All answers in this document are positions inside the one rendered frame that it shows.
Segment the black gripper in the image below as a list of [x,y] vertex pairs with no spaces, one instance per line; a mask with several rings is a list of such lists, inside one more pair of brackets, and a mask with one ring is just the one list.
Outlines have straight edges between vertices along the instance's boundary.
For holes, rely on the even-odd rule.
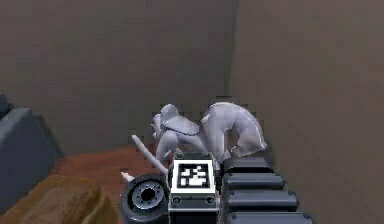
[[130,181],[118,204],[122,224],[169,224],[169,189],[161,174],[144,174]]

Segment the brown bread loaf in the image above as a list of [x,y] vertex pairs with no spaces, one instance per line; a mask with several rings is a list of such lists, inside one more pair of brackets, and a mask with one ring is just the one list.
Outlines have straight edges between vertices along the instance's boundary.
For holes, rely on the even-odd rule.
[[118,224],[118,214],[95,181],[53,175],[8,209],[0,224]]

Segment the dark grey sofa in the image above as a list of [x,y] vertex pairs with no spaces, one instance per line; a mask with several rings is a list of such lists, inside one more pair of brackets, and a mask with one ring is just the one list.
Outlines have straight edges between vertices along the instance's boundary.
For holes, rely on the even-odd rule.
[[0,215],[45,179],[63,152],[44,117],[0,92]]

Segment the grey elephant statue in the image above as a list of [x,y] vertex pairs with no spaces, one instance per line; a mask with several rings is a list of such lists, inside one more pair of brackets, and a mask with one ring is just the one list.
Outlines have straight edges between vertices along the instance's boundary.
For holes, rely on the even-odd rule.
[[179,151],[181,145],[210,153],[215,166],[226,159],[246,157],[268,147],[258,119],[246,108],[232,102],[211,104],[199,124],[183,116],[176,105],[166,104],[152,117],[151,126],[157,140],[155,154],[137,135],[132,134],[131,138],[163,175],[169,173],[164,161],[171,153]]

